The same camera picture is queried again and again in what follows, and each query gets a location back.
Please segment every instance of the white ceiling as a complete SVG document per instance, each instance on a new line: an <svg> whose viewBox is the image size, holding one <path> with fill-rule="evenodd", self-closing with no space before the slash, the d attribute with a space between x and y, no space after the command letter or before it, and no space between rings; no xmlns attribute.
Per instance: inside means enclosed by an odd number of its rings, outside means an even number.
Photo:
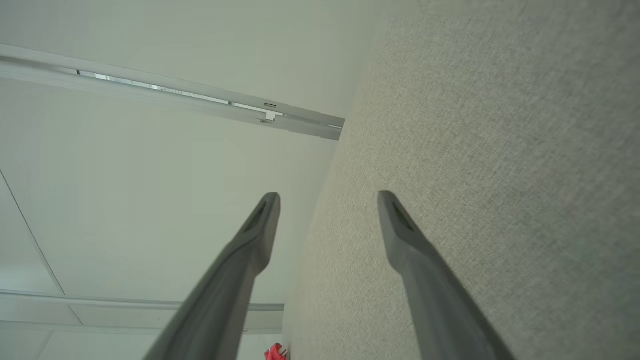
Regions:
<svg viewBox="0 0 640 360"><path fill-rule="evenodd" d="M184 300L277 191L252 302L285 302L336 142L11 80L0 108L0 168L67 295Z"/></svg>
<svg viewBox="0 0 640 360"><path fill-rule="evenodd" d="M18 205L0 176L0 289L54 293L49 274Z"/></svg>
<svg viewBox="0 0 640 360"><path fill-rule="evenodd" d="M156 335L56 331L43 349L39 360L140 360L156 337Z"/></svg>
<svg viewBox="0 0 640 360"><path fill-rule="evenodd" d="M345 118L380 0L3 0L0 43Z"/></svg>
<svg viewBox="0 0 640 360"><path fill-rule="evenodd" d="M0 297L0 321L81 325L66 304Z"/></svg>
<svg viewBox="0 0 640 360"><path fill-rule="evenodd" d="M48 331L0 329L0 356L2 359L33 360L47 337Z"/></svg>
<svg viewBox="0 0 640 360"><path fill-rule="evenodd" d="M77 305L71 308L86 326L135 329L164 329L176 313L176 310L118 309ZM282 311L249 311L244 321L244 328L251 331L282 329L282 313Z"/></svg>

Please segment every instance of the ceiling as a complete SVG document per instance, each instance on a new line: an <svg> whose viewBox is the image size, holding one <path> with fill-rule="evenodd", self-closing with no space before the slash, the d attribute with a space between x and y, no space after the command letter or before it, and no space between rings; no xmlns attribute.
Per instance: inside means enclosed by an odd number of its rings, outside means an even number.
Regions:
<svg viewBox="0 0 640 360"><path fill-rule="evenodd" d="M65 294L184 300L276 191L272 262L252 302L285 302L336 142L12 80L0 108L0 169Z"/></svg>
<svg viewBox="0 0 640 360"><path fill-rule="evenodd" d="M107 5L100 0L4 0L0 44L346 118L381 3L132 0Z"/></svg>

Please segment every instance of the ceiling track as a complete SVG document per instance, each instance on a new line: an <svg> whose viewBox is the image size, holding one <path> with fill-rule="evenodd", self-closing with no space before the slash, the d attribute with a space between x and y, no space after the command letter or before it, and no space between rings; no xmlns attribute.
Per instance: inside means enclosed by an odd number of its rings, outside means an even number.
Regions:
<svg viewBox="0 0 640 360"><path fill-rule="evenodd" d="M0 78L123 97L338 140L344 119L208 85L0 44Z"/></svg>
<svg viewBox="0 0 640 360"><path fill-rule="evenodd" d="M159 335L163 330L146 327L103 327L87 325L62 325L56 323L9 322L0 321L0 329L22 329L37 331L61 332L91 332L95 334L128 334L128 335ZM265 335L281 334L282 328L245 328L243 334Z"/></svg>
<svg viewBox="0 0 640 360"><path fill-rule="evenodd" d="M178 310L181 301L158 300L133 300L133 299L109 299L92 297L72 297L66 295L50 295L39 293L26 293L23 291L0 290L0 300L18 299L46 304L63 304L78 306L111 307L120 309L146 309L146 310ZM253 304L249 303L248 311L284 311L284 304Z"/></svg>

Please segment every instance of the ceiling panel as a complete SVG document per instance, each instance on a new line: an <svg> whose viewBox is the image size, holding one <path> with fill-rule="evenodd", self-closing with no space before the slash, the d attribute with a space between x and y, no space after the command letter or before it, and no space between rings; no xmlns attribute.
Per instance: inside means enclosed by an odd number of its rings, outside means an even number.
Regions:
<svg viewBox="0 0 640 360"><path fill-rule="evenodd" d="M114 307L72 306L84 325L164 329L176 311L155 309L119 309ZM282 329L283 311L249 311L245 329Z"/></svg>
<svg viewBox="0 0 640 360"><path fill-rule="evenodd" d="M285 302L337 142L0 80L0 168L67 295L184 300L267 192L252 302Z"/></svg>
<svg viewBox="0 0 640 360"><path fill-rule="evenodd" d="M0 329L0 359L37 360L49 331Z"/></svg>
<svg viewBox="0 0 640 360"><path fill-rule="evenodd" d="M12 299L6 295L0 295L0 321L80 325L68 305Z"/></svg>
<svg viewBox="0 0 640 360"><path fill-rule="evenodd" d="M140 360L156 335L56 331L39 360Z"/></svg>
<svg viewBox="0 0 640 360"><path fill-rule="evenodd" d="M176 310L117 309L114 307L72 306L87 326L164 329Z"/></svg>
<svg viewBox="0 0 640 360"><path fill-rule="evenodd" d="M60 293L2 176L0 176L0 289Z"/></svg>
<svg viewBox="0 0 640 360"><path fill-rule="evenodd" d="M344 118L380 23L381 3L129 0L118 11L105 11L99 0L4 0L0 43Z"/></svg>

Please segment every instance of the red object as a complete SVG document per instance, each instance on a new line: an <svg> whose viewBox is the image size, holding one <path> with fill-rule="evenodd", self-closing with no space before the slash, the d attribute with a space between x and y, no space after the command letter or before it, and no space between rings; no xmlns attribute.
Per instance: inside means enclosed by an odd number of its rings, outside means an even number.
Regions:
<svg viewBox="0 0 640 360"><path fill-rule="evenodd" d="M275 343L271 349L264 353L265 360L287 360L286 356L280 355L282 345Z"/></svg>

